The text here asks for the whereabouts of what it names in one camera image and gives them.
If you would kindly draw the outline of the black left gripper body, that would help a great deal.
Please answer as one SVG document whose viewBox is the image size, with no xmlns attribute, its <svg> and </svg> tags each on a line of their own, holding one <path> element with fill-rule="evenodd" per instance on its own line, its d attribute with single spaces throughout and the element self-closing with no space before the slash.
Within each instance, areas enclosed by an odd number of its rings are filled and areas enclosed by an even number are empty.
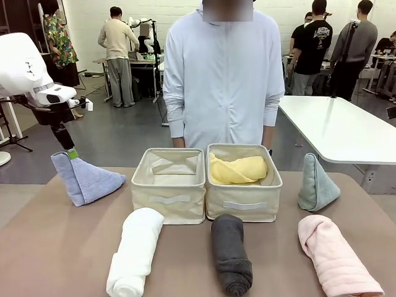
<svg viewBox="0 0 396 297">
<path fill-rule="evenodd" d="M 32 109 L 38 123 L 42 126 L 49 126 L 53 132 L 65 131 L 65 123 L 75 120 L 68 103 L 58 103 L 46 108 Z"/>
</svg>

